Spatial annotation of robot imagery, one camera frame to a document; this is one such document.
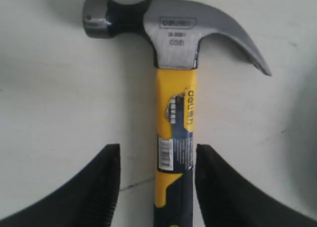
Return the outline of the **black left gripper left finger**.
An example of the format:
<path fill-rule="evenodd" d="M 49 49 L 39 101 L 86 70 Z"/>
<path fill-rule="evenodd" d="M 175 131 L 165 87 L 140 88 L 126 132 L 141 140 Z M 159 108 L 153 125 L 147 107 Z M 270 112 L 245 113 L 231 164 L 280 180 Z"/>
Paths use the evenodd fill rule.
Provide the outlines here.
<path fill-rule="evenodd" d="M 120 145 L 106 145 L 59 189 L 0 221 L 2 227 L 109 227 L 120 189 Z"/>

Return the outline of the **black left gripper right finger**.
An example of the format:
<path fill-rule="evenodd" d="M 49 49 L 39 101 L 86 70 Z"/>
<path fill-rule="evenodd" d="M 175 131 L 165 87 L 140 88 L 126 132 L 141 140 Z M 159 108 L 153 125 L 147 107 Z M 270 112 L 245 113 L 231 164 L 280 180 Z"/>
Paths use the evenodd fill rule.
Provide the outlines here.
<path fill-rule="evenodd" d="M 207 144 L 196 149 L 196 193 L 207 227 L 315 227 L 316 220 L 287 207 L 238 173 Z"/>

